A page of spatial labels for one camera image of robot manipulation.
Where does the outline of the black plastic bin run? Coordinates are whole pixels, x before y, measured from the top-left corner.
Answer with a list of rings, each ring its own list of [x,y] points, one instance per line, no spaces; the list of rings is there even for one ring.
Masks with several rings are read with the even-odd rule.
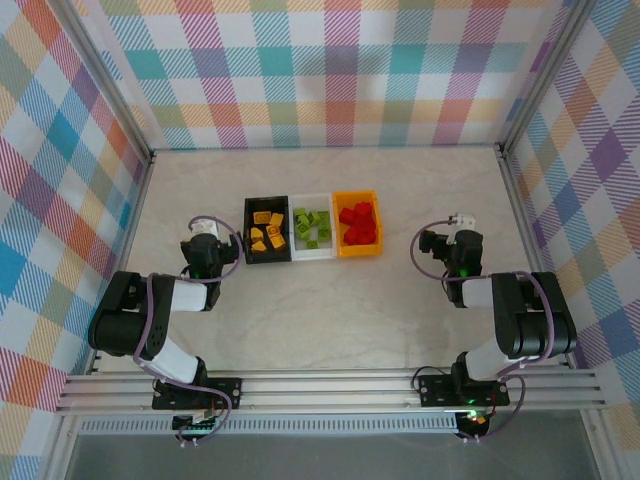
[[[272,196],[272,197],[255,197],[246,198],[244,204],[244,228],[243,239],[245,244],[245,259],[247,264],[265,264],[276,262],[289,262],[291,260],[291,249],[289,240],[289,212],[288,212],[288,197],[287,196]],[[286,247],[281,250],[275,250],[271,238],[267,235],[266,225],[256,225],[253,223],[253,213],[256,211],[270,211],[272,214],[278,212],[284,215],[282,223],[281,236],[284,237]],[[268,247],[268,251],[265,253],[254,253],[251,251],[251,245],[253,242],[250,238],[250,229],[252,227],[260,228],[264,233],[263,241]]]

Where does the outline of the orange plastic bin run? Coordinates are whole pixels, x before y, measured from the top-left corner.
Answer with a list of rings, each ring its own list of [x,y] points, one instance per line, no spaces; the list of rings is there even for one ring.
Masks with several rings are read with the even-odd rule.
[[[384,227],[381,220],[377,195],[373,190],[364,191],[336,191],[332,193],[334,226],[336,227],[336,247],[339,258],[365,257],[381,255],[384,247]],[[347,246],[343,241],[344,233],[355,226],[359,233],[365,230],[359,228],[359,216],[355,214],[354,224],[349,226],[339,222],[339,213],[343,208],[354,211],[354,207],[359,202],[369,202],[373,211],[371,216],[376,222],[377,241],[372,245]]]

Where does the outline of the white plastic bin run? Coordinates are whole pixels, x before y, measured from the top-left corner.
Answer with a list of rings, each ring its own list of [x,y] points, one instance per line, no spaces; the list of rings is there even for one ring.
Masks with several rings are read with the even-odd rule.
[[[329,193],[319,194],[299,194],[291,195],[288,201],[289,205],[289,239],[291,257],[293,261],[310,261],[310,260],[332,260],[337,257],[336,247],[336,227],[334,226],[334,213],[332,196]],[[305,208],[306,215],[295,219],[294,210],[297,208]],[[311,227],[307,215],[310,211],[328,211],[330,214],[330,222],[317,222],[320,226],[326,226],[331,229],[332,239],[329,243],[320,243],[317,240],[317,231],[311,228],[311,235],[307,240],[301,240],[295,235],[295,226],[299,223],[307,224]],[[306,242],[309,240],[317,240],[318,249],[308,249]]]

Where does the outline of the aluminium side rail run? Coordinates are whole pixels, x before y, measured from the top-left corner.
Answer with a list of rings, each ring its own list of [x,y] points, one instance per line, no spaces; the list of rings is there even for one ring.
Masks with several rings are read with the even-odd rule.
[[[135,203],[129,216],[126,235],[115,266],[116,270],[124,269],[130,256],[136,229],[153,174],[154,155],[155,153],[152,153],[150,160],[147,161],[142,170],[140,187],[136,193]],[[36,480],[65,479],[71,464],[73,450],[86,416],[86,413],[74,410],[55,414],[45,443],[45,454],[38,469]]]
[[[545,270],[537,239],[528,222],[521,191],[509,162],[509,156],[500,144],[496,144],[494,150],[528,264],[533,270]],[[605,410],[581,409],[580,414],[601,479],[634,480],[622,448],[614,435],[611,422],[605,415]]]

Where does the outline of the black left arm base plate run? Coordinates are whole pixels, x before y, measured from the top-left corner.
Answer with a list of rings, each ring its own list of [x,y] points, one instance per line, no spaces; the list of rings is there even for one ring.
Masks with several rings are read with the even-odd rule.
[[[153,382],[153,410],[221,410],[227,409],[228,403],[212,390],[223,392],[231,400],[231,408],[238,409],[242,394],[240,378],[207,378],[202,387],[185,388],[155,380]]]

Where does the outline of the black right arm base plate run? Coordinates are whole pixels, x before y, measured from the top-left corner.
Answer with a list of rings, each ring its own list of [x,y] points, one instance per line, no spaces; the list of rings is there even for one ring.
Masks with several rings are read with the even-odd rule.
[[[451,375],[418,377],[422,407],[493,407],[508,406],[510,397],[504,383],[470,381],[458,384]]]

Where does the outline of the aluminium frame post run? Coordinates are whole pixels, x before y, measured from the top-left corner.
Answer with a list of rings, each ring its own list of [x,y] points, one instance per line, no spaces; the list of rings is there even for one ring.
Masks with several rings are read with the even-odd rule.
[[[85,68],[112,108],[116,119],[120,121],[128,140],[146,163],[152,164],[154,151],[146,142],[142,129],[139,127],[132,111],[125,102],[113,76],[109,72],[98,48],[85,29],[81,17],[76,12],[71,0],[46,0],[46,2],[61,24],[62,29],[78,50],[85,64]]]
[[[562,0],[547,35],[542,41],[525,78],[524,90],[516,97],[506,124],[499,134],[497,150],[505,160],[513,154],[517,143],[540,105],[586,20],[598,0]]]

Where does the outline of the long aluminium mounting rail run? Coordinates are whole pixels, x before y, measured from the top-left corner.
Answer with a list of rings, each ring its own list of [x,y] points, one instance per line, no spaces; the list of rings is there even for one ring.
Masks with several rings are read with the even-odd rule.
[[[404,413],[422,410],[418,381],[406,368],[223,371],[242,380],[246,414]],[[596,374],[565,365],[521,371],[506,383],[510,403],[531,411],[602,409]],[[152,380],[142,372],[97,372],[67,379],[56,412],[149,414]]]

